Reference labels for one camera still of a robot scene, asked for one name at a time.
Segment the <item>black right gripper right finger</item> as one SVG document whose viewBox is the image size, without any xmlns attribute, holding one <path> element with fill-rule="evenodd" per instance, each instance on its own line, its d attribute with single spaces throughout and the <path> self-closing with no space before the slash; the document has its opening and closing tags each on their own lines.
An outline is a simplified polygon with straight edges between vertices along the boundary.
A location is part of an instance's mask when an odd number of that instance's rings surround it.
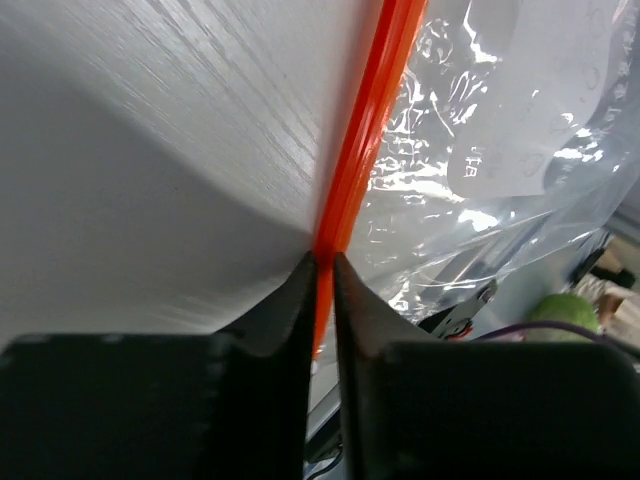
<svg viewBox="0 0 640 480">
<path fill-rule="evenodd" d="M 350 479 L 635 479 L 639 377 L 603 341 L 447 342 L 334 260 Z"/>
</svg>

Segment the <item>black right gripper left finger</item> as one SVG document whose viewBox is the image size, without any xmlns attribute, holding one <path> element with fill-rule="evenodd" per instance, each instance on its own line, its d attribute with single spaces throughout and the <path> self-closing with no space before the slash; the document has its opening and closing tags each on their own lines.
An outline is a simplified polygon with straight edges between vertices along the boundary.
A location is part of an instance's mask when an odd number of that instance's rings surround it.
<svg viewBox="0 0 640 480">
<path fill-rule="evenodd" d="M 317 263 L 210 334 L 30 334 L 1 354 L 5 479 L 299 479 Z"/>
</svg>

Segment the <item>clear zip bag orange zipper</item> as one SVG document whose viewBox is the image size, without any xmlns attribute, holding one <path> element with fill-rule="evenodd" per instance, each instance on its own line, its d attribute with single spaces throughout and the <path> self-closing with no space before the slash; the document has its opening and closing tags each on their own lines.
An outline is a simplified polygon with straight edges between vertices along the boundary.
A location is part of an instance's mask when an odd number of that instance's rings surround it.
<svg viewBox="0 0 640 480">
<path fill-rule="evenodd" d="M 406 321 L 602 226 L 639 176 L 635 1 L 433 1 L 347 256 Z"/>
</svg>

